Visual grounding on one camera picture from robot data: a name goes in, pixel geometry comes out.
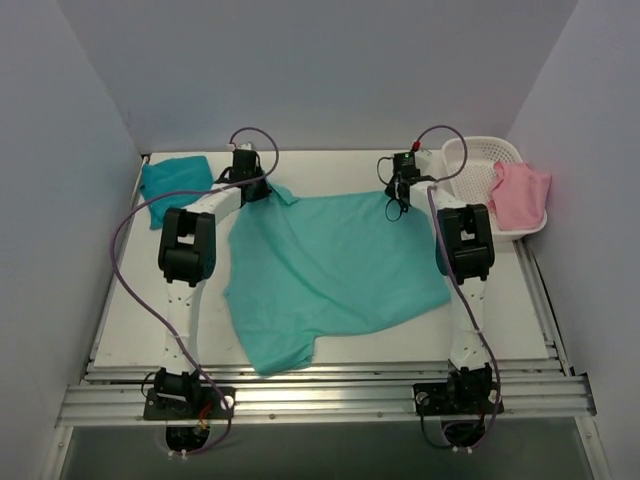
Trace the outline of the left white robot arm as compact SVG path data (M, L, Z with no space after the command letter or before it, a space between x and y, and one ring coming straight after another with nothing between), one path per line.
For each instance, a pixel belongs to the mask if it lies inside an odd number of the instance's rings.
M245 204L269 196L260 156L245 144L232 151L220 178L225 188L184 207L166 211L158 266L166 281L169 324L158 389L169 390L166 408L179 419L194 417L202 405L199 383L198 324L202 292L217 260L217 226Z

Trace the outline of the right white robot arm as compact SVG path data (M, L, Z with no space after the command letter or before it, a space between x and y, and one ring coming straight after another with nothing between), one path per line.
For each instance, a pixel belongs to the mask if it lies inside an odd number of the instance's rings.
M444 388L444 400L455 412L469 411L480 400L477 384L466 378L492 376L492 351L484 336L486 285L495 262L488 208L469 204L448 193L417 167L415 153L390 157L392 175L385 194L404 214L423 212L430 221L435 259L451 294L452 340L449 368L458 376Z

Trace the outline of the mint green t shirt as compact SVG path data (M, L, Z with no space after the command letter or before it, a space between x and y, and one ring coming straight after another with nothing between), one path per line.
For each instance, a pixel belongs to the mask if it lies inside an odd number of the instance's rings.
M427 216L387 219L380 191L244 206L228 237L231 321L260 375L310 365L320 337L376 333L447 304Z

